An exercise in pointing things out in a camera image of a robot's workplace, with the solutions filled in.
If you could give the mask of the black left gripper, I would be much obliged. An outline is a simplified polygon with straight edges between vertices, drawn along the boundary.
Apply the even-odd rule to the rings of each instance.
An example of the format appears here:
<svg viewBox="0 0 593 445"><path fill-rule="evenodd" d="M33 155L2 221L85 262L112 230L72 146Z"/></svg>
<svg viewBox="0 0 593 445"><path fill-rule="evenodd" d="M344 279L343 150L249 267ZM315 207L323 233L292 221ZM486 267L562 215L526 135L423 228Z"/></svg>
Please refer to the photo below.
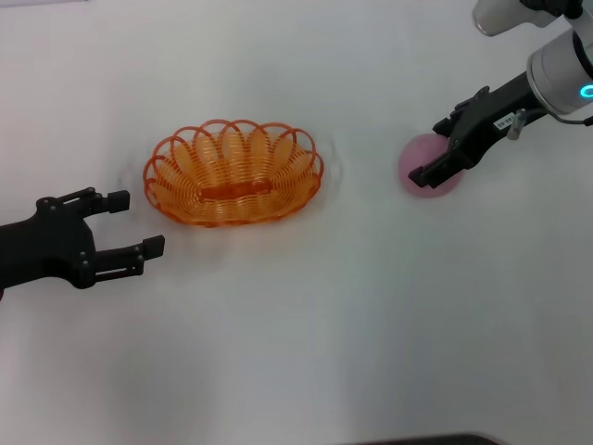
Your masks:
<svg viewBox="0 0 593 445"><path fill-rule="evenodd" d="M127 211L130 201L126 190L102 195L93 187L39 199L30 218L1 227L1 289L49 277L85 289L95 282L142 275L147 261L163 255L163 235L95 255L93 233L85 222L97 214Z"/></svg>

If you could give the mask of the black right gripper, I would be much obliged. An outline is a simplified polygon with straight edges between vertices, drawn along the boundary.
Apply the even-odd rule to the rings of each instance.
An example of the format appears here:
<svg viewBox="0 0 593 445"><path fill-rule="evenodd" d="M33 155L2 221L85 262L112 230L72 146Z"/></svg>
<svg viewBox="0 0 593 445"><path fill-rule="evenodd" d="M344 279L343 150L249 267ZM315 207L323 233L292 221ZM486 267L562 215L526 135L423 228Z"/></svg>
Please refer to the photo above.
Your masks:
<svg viewBox="0 0 593 445"><path fill-rule="evenodd" d="M509 127L501 129L497 121L520 109L540 110L525 72L496 90L482 88L434 125L435 134L449 138L449 151L412 170L408 178L420 188L438 188L476 166L494 144L507 136Z"/></svg>

